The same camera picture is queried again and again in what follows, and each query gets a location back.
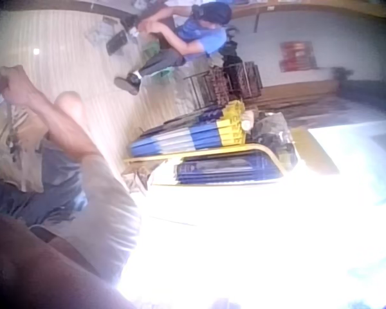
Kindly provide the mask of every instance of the black cap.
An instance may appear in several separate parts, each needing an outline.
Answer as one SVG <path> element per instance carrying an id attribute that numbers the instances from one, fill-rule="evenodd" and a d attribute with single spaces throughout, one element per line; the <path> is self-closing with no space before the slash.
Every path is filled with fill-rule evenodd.
<path id="1" fill-rule="evenodd" d="M 232 9 L 222 2 L 210 2 L 192 7 L 193 16 L 215 24 L 228 24 L 232 18 Z"/>

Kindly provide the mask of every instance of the person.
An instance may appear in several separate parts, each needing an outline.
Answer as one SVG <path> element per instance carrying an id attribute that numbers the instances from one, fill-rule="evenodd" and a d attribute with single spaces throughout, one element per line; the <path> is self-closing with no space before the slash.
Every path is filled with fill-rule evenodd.
<path id="1" fill-rule="evenodd" d="M 188 17 L 186 22 L 175 28 L 173 15 Z M 201 6 L 172 6 L 158 10 L 142 19 L 139 32 L 159 35 L 160 52 L 150 58 L 137 71 L 126 78 L 116 77 L 115 84 L 132 95 L 140 90 L 142 78 L 168 67 L 182 66 L 200 55 L 216 52 L 226 42 L 223 25 L 232 17 L 231 8 L 225 3 L 206 3 Z"/>
<path id="2" fill-rule="evenodd" d="M 15 194 L 0 182 L 0 299 L 22 308 L 132 308 L 114 286 L 136 246 L 140 215 L 82 127 L 80 107 L 70 109 L 77 112 L 71 116 L 63 110 L 78 97 L 64 94 L 63 104 L 50 103 L 21 66 L 1 68 L 2 77 L 8 79 L 5 100 L 30 108 L 46 124 L 45 142 L 56 152 L 51 161 L 57 165 L 63 155 L 69 161 L 43 171 L 51 182 L 41 195 Z M 39 215 L 29 218 L 32 208 Z"/>

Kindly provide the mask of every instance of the sneaker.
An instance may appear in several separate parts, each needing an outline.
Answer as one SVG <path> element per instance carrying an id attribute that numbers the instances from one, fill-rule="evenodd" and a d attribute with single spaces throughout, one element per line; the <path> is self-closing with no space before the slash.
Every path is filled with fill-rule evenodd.
<path id="1" fill-rule="evenodd" d="M 132 95 L 137 95 L 139 93 L 141 83 L 142 81 L 133 73 L 127 74 L 125 79 L 122 77 L 115 78 L 115 85 Z"/>
<path id="2" fill-rule="evenodd" d="M 122 24 L 126 32 L 129 32 L 131 28 L 136 26 L 137 20 L 138 20 L 137 15 L 129 15 L 121 19 L 120 24 Z"/>

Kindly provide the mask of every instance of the wooden floor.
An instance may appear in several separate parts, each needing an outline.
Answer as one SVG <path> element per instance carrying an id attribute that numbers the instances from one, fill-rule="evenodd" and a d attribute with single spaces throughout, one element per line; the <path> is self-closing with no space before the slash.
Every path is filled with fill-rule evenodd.
<path id="1" fill-rule="evenodd" d="M 0 66 L 22 64 L 33 83 L 51 101 L 63 91 L 77 91 L 86 105 L 91 134 L 113 169 L 122 171 L 127 146 L 142 130 L 189 112 L 181 80 L 142 87 L 134 97 L 113 84 L 143 63 L 142 44 L 128 43 L 122 55 L 108 56 L 105 44 L 85 37 L 103 16 L 85 12 L 38 10 L 0 12 Z M 115 25 L 115 32 L 121 30 Z M 33 49 L 40 49 L 34 55 Z"/>

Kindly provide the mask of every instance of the dark pants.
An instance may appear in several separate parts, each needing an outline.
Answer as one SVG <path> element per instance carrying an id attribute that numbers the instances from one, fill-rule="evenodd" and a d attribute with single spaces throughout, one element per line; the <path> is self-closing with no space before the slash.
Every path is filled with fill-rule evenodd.
<path id="1" fill-rule="evenodd" d="M 163 7 L 166 6 L 163 4 L 152 5 L 140 15 L 140 20 L 155 14 Z M 167 25 L 173 31 L 176 29 L 173 17 L 162 19 L 160 22 Z M 186 63 L 184 56 L 171 47 L 162 35 L 157 35 L 157 38 L 159 39 L 160 51 L 151 57 L 146 64 L 139 69 L 139 74 L 141 76 L 152 75 L 153 73 L 164 70 L 165 68 L 182 66 Z"/>

